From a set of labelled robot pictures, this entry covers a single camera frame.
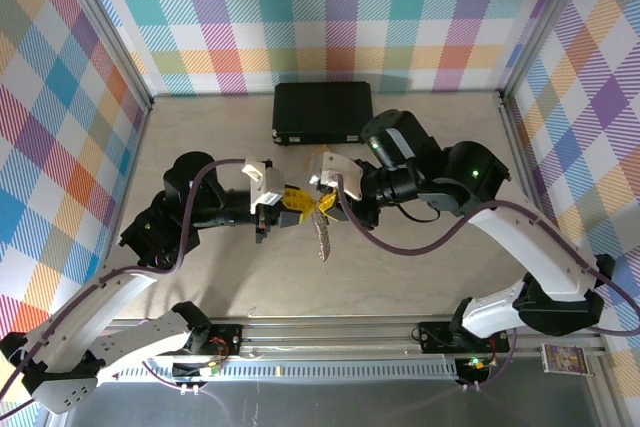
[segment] plaid backdrop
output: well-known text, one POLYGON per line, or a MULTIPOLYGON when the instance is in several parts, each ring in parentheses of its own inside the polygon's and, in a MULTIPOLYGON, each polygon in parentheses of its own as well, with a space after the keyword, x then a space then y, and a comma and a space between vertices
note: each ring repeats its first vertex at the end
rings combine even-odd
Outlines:
POLYGON ((103 0, 159 94, 495 89, 546 0, 103 0))
MULTIPOLYGON (((640 0, 570 0, 519 89, 520 134, 545 213, 640 299, 640 0)), ((605 292, 607 325, 636 315, 605 292)), ((616 377, 640 425, 640 337, 608 338, 616 377)))
MULTIPOLYGON (((0 338, 97 268, 145 112, 76 0, 0 0, 0 338)), ((2 357, 0 385, 11 371, 2 357)))

